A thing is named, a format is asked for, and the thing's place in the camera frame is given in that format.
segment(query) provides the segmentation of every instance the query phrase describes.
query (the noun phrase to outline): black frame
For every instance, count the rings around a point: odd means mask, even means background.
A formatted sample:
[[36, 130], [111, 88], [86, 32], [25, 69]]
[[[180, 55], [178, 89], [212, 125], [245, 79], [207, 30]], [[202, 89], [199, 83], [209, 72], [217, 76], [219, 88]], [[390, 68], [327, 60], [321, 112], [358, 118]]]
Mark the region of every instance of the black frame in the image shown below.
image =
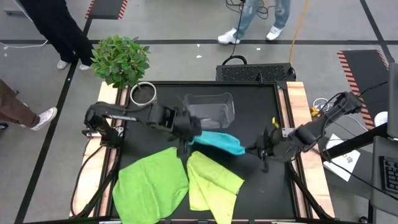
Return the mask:
[[[214, 82], [214, 81], [200, 81], [200, 82], [180, 82], [180, 81], [160, 81], [160, 82], [151, 82], [152, 84], [154, 84], [155, 86], [157, 85], [184, 85], [184, 86], [188, 86], [188, 85], [193, 85], [193, 86], [197, 86], [197, 85], [207, 85], [207, 86], [264, 86], [264, 85], [268, 85], [268, 86], [273, 86], [274, 87], [274, 94], [275, 94], [275, 100], [277, 102], [277, 110], [278, 110], [278, 114], [279, 114], [279, 121], [284, 124], [285, 121], [283, 120], [283, 116], [282, 116], [282, 105], [280, 104], [280, 98], [279, 98], [279, 86], [276, 82], [263, 82], [263, 83], [259, 83], [259, 82], [253, 82], [253, 81], [243, 81], [243, 82]], [[127, 89], [127, 96], [126, 96], [126, 101], [127, 103], [125, 103], [126, 106], [130, 105], [130, 99], [129, 99], [129, 91], [130, 88]], [[294, 127], [294, 121], [293, 121], [293, 115], [292, 115], [292, 109], [290, 106], [290, 100], [289, 100], [289, 94], [287, 92], [286, 89], [282, 88], [282, 91], [284, 92], [284, 96], [285, 96], [285, 104], [286, 104], [286, 110], [287, 110], [287, 114], [289, 117], [289, 124], [291, 127]], [[302, 161], [300, 156], [297, 156], [297, 161], [299, 161], [297, 163], [297, 169], [298, 169], [298, 175], [300, 177], [300, 179], [303, 181], [303, 183], [306, 185], [305, 182], [305, 177], [304, 175], [304, 171], [303, 171], [303, 165], [302, 165]], [[292, 180], [291, 176], [289, 175], [288, 171], [287, 171], [287, 164], [286, 164], [286, 172], [287, 172], [287, 177], [289, 178], [289, 189], [290, 189], [290, 197], [292, 199], [292, 208], [293, 208], [293, 212], [294, 212], [294, 217], [297, 218], [300, 215], [299, 212], [299, 203], [298, 203], [298, 198], [297, 198], [297, 192], [295, 190], [295, 182]], [[116, 181], [117, 181], [117, 176], [115, 176], [111, 182], [111, 189], [113, 188], [113, 186], [115, 185]], [[109, 195], [108, 197], [108, 202], [107, 202], [107, 209], [106, 209], [106, 215], [111, 215], [111, 209], [113, 208], [113, 200], [112, 199], [112, 194]], [[307, 217], [312, 218], [312, 211], [311, 211], [311, 207], [307, 201], [307, 199], [305, 199], [305, 210], [307, 213]]]

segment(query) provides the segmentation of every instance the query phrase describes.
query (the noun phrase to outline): transparent bin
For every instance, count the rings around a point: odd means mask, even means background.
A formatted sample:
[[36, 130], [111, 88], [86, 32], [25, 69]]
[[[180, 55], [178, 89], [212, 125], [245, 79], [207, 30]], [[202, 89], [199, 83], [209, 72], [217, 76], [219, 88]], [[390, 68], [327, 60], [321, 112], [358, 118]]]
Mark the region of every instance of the transparent bin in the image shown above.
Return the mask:
[[230, 93], [206, 96], [187, 94], [184, 105], [192, 116], [201, 119], [203, 129], [227, 128], [235, 119], [234, 101]]

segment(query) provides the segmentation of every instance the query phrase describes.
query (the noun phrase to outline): green towel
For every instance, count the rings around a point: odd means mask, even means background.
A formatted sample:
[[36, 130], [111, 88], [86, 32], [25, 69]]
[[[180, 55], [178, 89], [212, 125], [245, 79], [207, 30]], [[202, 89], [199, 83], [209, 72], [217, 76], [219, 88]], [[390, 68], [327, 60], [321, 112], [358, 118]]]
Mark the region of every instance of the green towel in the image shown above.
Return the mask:
[[187, 192], [187, 175], [171, 147], [120, 170], [113, 200], [123, 224], [152, 224], [171, 215]]
[[236, 194], [244, 181], [198, 151], [189, 157], [187, 169], [190, 209], [210, 210], [218, 224], [231, 223]]

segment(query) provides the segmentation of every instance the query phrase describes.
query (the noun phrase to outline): wooden table edge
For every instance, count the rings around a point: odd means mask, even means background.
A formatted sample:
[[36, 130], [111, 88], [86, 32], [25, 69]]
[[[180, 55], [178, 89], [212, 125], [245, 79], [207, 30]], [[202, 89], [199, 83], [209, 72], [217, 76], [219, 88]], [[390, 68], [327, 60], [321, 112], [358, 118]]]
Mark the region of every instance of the wooden table edge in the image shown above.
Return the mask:
[[[284, 100], [284, 92], [282, 89], [279, 89], [279, 98], [280, 98], [280, 103], [281, 103], [281, 108], [282, 108], [282, 117], [284, 119], [284, 123], [288, 124], [289, 119], [287, 116], [287, 108], [286, 108], [286, 102]], [[311, 121], [311, 116], [310, 116], [310, 111], [308, 107], [308, 102], [307, 102], [307, 96], [305, 94], [305, 89], [304, 85], [302, 82], [287, 82], [287, 93], [289, 94], [289, 100], [290, 100], [290, 106], [292, 109], [292, 114], [293, 114], [293, 120], [295, 126], [299, 126], [300, 124], [305, 124], [306, 122]], [[107, 86], [105, 82], [102, 83], [101, 89], [99, 91], [99, 97], [98, 101], [105, 101], [107, 103], [115, 103], [116, 101], [116, 95], [117, 95], [117, 90]], [[123, 105], [126, 97], [128, 97], [127, 90], [124, 90], [122, 92], [122, 96], [120, 99], [119, 104]], [[98, 148], [100, 144], [100, 138], [93, 139], [90, 143], [89, 146], [87, 147], [87, 150], [85, 152], [83, 161], [91, 155], [93, 152], [93, 149]], [[73, 207], [76, 213], [78, 213], [80, 210], [84, 208], [84, 206], [87, 204], [87, 202], [90, 200], [91, 196], [95, 193], [96, 189], [98, 188], [98, 183], [100, 181], [100, 175], [102, 171], [102, 166], [104, 164], [104, 152], [103, 150], [102, 153], [98, 153], [93, 157], [93, 159], [96, 157], [94, 161], [89, 161], [86, 165], [86, 167], [83, 169], [83, 172], [81, 174], [78, 188], [75, 194], [75, 198], [73, 200]], [[312, 193], [314, 198], [317, 200], [317, 202], [322, 206], [322, 208], [329, 214], [330, 216], [334, 217], [334, 211], [333, 211], [333, 206], [331, 204], [331, 199], [330, 199], [330, 194], [328, 190], [328, 185], [326, 182], [326, 177], [325, 173], [323, 170], [323, 164], [320, 156], [312, 151], [309, 151], [307, 153], [301, 153], [301, 159], [303, 163], [303, 168], [304, 168], [304, 174], [306, 178], [306, 183], [309, 191]], [[111, 156], [109, 159], [109, 164], [108, 164], [108, 171], [110, 170], [114, 160], [114, 150], [111, 152]], [[93, 177], [92, 175], [97, 175], [96, 178], [98, 181], [92, 182]], [[82, 179], [89, 179], [91, 181], [81, 181]], [[105, 216], [106, 211], [107, 211], [107, 206], [108, 206], [108, 200], [109, 200], [109, 195], [110, 195], [110, 186], [107, 187], [103, 194], [103, 198], [101, 201], [101, 207], [99, 210], [99, 215], [100, 216]], [[299, 213], [301, 217], [306, 217], [305, 213], [305, 206], [304, 206], [304, 200], [303, 200], [303, 195], [300, 191], [300, 189], [296, 186], [296, 193], [297, 193], [297, 198], [298, 198], [298, 208], [299, 208]], [[317, 215], [315, 212], [313, 212], [314, 218], [317, 218]]]

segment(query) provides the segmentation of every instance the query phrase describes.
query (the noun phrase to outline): person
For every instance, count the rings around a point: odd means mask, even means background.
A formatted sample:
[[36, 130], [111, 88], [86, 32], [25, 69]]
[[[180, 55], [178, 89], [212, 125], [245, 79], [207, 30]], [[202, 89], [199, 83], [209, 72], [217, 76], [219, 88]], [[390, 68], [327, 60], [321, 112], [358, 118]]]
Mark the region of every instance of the person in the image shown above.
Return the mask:
[[82, 62], [80, 70], [90, 68], [93, 46], [73, 20], [65, 0], [21, 0], [21, 4], [39, 32], [60, 54], [58, 69], [64, 69], [77, 58]]
[[[267, 40], [275, 40], [284, 29], [290, 14], [290, 0], [275, 0], [275, 22], [267, 34]], [[259, 0], [246, 0], [243, 7], [241, 24], [225, 34], [218, 36], [220, 44], [239, 44], [244, 33], [249, 28], [253, 18], [257, 15]]]
[[56, 107], [39, 115], [33, 113], [29, 107], [16, 98], [15, 92], [0, 79], [0, 120], [38, 131], [49, 124], [56, 115]]

